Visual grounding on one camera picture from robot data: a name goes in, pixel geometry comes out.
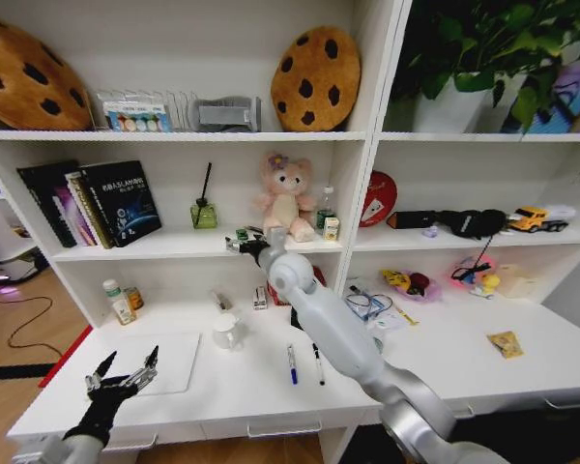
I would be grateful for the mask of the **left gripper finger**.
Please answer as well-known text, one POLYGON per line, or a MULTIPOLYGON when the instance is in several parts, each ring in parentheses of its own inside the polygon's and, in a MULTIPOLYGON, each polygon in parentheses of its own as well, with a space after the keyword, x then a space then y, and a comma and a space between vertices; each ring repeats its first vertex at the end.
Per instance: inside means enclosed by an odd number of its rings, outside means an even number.
POLYGON ((102 385, 102 380, 110 366, 112 366, 113 361, 117 355, 116 351, 113 351, 109 356, 107 356, 96 368, 96 370, 85 376, 85 385, 88 392, 98 390, 102 385))
POLYGON ((137 369, 132 375, 128 376, 120 386, 125 388, 136 387, 137 389, 144 389, 157 376, 157 362, 159 355, 159 347, 155 346, 153 351, 146 357, 141 368, 137 369))

